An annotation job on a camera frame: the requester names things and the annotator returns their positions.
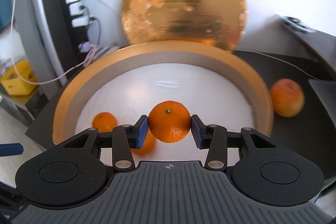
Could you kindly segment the white charger bottom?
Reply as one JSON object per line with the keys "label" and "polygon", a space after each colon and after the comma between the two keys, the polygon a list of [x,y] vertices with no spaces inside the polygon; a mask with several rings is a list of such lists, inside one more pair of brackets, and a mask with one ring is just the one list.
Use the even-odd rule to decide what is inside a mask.
{"label": "white charger bottom", "polygon": [[82,15],[72,19],[71,24],[73,28],[78,28],[88,26],[89,22],[90,17],[88,15]]}

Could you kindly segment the orange mandarin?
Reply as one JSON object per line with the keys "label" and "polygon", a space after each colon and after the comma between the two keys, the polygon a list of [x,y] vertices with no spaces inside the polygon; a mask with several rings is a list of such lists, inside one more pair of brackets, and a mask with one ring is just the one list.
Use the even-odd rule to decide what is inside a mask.
{"label": "orange mandarin", "polygon": [[112,132],[117,125],[116,117],[109,112],[98,113],[92,121],[92,127],[98,129],[99,133]]}
{"label": "orange mandarin", "polygon": [[153,107],[148,116],[153,136],[164,143],[175,143],[185,138],[191,127],[187,108],[175,101],[164,101]]}
{"label": "orange mandarin", "polygon": [[149,155],[155,149],[156,138],[150,130],[148,130],[143,146],[140,149],[131,149],[132,154],[135,155]]}

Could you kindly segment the black power strip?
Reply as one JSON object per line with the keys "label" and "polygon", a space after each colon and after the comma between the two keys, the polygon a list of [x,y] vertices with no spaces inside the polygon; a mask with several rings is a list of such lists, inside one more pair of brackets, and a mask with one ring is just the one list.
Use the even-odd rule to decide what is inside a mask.
{"label": "black power strip", "polygon": [[84,54],[90,50],[89,25],[96,18],[82,0],[60,0],[60,3],[73,52],[79,60],[83,60]]}

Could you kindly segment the gold round box lid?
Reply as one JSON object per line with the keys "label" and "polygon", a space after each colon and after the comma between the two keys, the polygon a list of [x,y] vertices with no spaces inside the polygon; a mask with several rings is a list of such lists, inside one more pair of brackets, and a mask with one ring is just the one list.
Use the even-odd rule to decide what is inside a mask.
{"label": "gold round box lid", "polygon": [[245,0],[122,0],[121,24],[131,45],[183,40],[232,52],[247,14]]}

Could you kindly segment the red yellow apple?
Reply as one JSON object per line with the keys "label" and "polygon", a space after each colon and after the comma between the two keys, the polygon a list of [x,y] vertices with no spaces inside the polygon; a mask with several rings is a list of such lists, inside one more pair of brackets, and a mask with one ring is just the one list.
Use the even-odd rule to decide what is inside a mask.
{"label": "red yellow apple", "polygon": [[270,89],[270,96],[274,112],[284,118],[297,116],[305,103],[302,88],[291,79],[276,81]]}

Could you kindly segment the gold semicircular gift box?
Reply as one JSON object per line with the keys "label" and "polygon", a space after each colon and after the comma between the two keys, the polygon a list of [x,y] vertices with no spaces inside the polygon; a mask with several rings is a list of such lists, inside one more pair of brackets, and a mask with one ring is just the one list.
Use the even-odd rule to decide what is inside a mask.
{"label": "gold semicircular gift box", "polygon": [[273,106],[266,84],[241,58],[193,42],[151,42],[113,52],[81,71],[56,106],[55,144],[89,128],[97,113],[132,124],[163,101],[177,101],[206,124],[253,127],[269,136]]}

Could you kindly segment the yellow box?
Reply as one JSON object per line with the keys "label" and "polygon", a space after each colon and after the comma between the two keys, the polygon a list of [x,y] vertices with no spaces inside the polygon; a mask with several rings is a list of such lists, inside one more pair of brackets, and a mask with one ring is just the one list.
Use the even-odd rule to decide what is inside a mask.
{"label": "yellow box", "polygon": [[[15,64],[15,67],[20,76],[26,81],[30,81],[32,83],[38,82],[27,59],[18,61]],[[1,84],[11,96],[26,96],[29,95],[35,88],[35,85],[29,84],[19,78],[13,66],[2,76]]]}

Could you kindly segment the white charger middle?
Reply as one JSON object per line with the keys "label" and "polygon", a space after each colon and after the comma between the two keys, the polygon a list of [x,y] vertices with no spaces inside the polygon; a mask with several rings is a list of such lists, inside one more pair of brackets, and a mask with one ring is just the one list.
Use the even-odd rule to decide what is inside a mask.
{"label": "white charger middle", "polygon": [[69,5],[70,16],[82,15],[84,6],[81,1],[71,3]]}

